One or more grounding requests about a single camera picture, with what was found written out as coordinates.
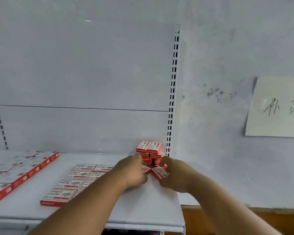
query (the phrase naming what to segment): wooden baseboard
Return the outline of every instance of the wooden baseboard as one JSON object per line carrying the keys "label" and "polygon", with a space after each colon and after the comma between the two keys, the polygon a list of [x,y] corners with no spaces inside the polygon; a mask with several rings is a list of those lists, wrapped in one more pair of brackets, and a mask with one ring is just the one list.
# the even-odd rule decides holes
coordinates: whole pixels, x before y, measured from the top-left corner
{"label": "wooden baseboard", "polygon": [[[294,235],[294,209],[250,208],[255,214],[284,235]],[[215,234],[200,206],[183,205],[182,211],[186,225],[186,235]]]}

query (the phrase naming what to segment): white shelf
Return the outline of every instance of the white shelf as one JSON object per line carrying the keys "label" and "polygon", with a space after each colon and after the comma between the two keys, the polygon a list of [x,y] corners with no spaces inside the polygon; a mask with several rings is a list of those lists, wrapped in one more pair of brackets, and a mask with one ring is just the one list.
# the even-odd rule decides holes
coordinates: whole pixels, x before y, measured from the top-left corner
{"label": "white shelf", "polygon": [[[0,162],[11,152],[2,153]],[[0,201],[0,226],[34,227],[57,210],[39,201],[79,163],[115,165],[125,155],[60,153],[59,158]],[[184,232],[185,222],[176,192],[163,188],[152,176],[141,187],[121,195],[107,227]]]}

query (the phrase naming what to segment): right hand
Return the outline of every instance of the right hand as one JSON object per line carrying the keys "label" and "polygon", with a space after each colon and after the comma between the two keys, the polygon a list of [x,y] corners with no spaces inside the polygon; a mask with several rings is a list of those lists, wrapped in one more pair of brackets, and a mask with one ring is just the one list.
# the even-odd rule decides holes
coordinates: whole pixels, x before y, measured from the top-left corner
{"label": "right hand", "polygon": [[165,170],[169,176],[161,179],[160,185],[177,192],[189,193],[193,177],[197,172],[185,162],[167,156],[161,159],[159,166],[162,167],[165,164],[167,165]]}

